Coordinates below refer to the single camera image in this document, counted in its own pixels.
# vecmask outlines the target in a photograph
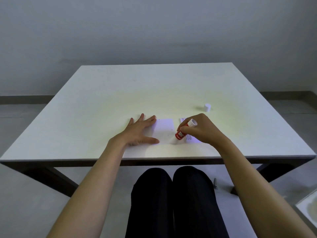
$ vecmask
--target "leg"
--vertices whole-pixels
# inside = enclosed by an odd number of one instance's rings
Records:
[[[256,170],[270,183],[295,168],[296,166],[291,164],[262,164]],[[236,196],[238,195],[234,187],[230,193]]]
[[[68,197],[72,197],[78,187],[78,184],[53,167],[26,167],[16,163],[7,162],[3,162],[2,164],[37,180]]]
[[[208,176],[192,166],[179,168],[173,178],[173,208],[177,237],[225,237],[226,226]]]
[[[172,180],[161,168],[148,169],[133,186],[125,237],[173,235]]]

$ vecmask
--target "gray tile floor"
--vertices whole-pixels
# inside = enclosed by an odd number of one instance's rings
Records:
[[[272,106],[317,152],[317,111],[295,100],[270,101]],[[45,105],[0,105],[0,156],[32,122]],[[162,166],[172,177],[179,166]],[[232,181],[224,165],[196,166],[217,178],[216,198],[228,233],[256,237],[237,196],[229,193]],[[130,210],[130,193],[137,178],[149,167],[120,167],[101,237],[124,237]],[[80,183],[90,168],[58,168]],[[317,160],[272,182],[284,197],[317,185]],[[45,237],[68,197],[0,165],[0,237]]]

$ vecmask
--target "forearm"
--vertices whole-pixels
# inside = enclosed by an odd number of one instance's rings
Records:
[[[242,206],[260,237],[315,237],[291,206],[226,139],[216,147],[239,194]]]
[[[61,212],[48,238],[100,236],[124,150],[122,142],[108,143]]]

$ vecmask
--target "red glue stick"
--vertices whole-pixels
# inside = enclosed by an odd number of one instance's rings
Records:
[[[189,127],[195,127],[197,126],[197,122],[193,119],[189,120],[187,124],[185,124],[184,126],[189,126]],[[178,139],[178,140],[181,140],[182,138],[184,138],[186,136],[185,133],[183,133],[182,131],[178,131],[176,134],[175,134],[175,137]]]

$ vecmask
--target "person's left hand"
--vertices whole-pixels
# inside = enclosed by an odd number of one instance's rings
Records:
[[[113,138],[120,138],[123,140],[123,142],[125,142],[125,144],[129,146],[135,146],[140,144],[158,144],[158,139],[144,136],[142,133],[145,128],[155,124],[155,115],[146,120],[143,119],[144,114],[141,114],[140,118],[136,122],[134,122],[133,118],[131,118],[125,130],[117,134]]]

